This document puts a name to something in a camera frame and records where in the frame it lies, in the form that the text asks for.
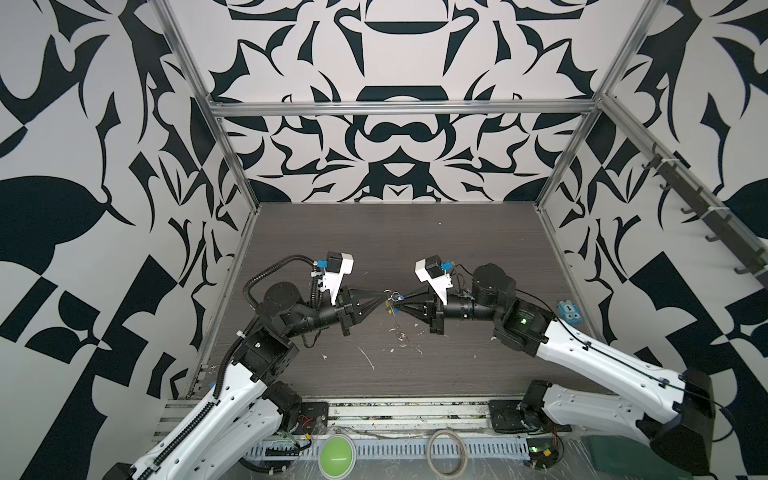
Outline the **metal keyring with yellow tag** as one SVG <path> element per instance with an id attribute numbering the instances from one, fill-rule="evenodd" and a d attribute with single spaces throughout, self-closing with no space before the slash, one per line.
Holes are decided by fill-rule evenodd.
<path id="1" fill-rule="evenodd" d="M 394 334 L 399 343 L 399 346 L 401 348 L 405 348 L 409 345 L 409 337 L 398 322 L 397 314 L 399 310 L 396 305 L 399 300 L 403 299 L 403 296 L 399 292 L 392 290 L 386 290 L 386 293 L 389 295 L 389 298 L 385 301 L 385 307 L 391 317 L 393 324 L 393 327 L 390 329 L 390 331 Z"/>

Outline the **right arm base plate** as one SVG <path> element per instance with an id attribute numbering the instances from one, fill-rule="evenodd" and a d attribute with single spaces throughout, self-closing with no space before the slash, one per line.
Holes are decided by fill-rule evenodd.
<path id="1" fill-rule="evenodd" d="M 491 428 L 498 434 L 522 434 L 534 432 L 519 408 L 520 400 L 494 399 L 488 402 Z"/>

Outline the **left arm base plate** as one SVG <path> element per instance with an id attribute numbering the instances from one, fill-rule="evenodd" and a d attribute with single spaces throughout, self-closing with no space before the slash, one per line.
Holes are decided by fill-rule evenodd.
<path id="1" fill-rule="evenodd" d="M 303 401 L 288 418 L 287 431 L 292 435 L 311 434 L 326 424 L 329 403 L 325 401 Z"/>

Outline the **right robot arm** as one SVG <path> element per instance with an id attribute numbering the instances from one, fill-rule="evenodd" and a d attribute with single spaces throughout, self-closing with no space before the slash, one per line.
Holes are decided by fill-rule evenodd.
<path id="1" fill-rule="evenodd" d="M 454 286 L 449 263 L 419 260 L 424 288 L 399 296 L 395 309 L 441 335 L 448 320 L 488 321 L 508 348 L 576 372 L 608 389 L 579 392 L 549 381 L 532 382 L 518 408 L 533 429 L 584 426 L 649 447 L 694 476 L 709 474 L 716 411 L 712 380 L 682 373 L 616 350 L 569 326 L 553 311 L 520 298 L 515 280 L 495 264 L 477 267 L 466 289 Z"/>

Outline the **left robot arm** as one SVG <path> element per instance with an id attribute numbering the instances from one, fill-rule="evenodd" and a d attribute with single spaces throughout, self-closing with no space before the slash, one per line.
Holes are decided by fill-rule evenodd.
<path id="1" fill-rule="evenodd" d="M 290 282 L 253 287 L 292 262 L 311 268 L 309 297 Z M 338 325 L 343 335 L 389 295 L 343 283 L 354 259 L 330 252 L 322 260 L 289 255 L 249 279 L 243 295 L 254 316 L 224 355 L 213 388 L 156 446 L 132 464 L 117 463 L 108 479 L 218 479 L 258 442 L 297 424 L 302 398 L 280 375 L 297 356 L 294 338 Z"/>

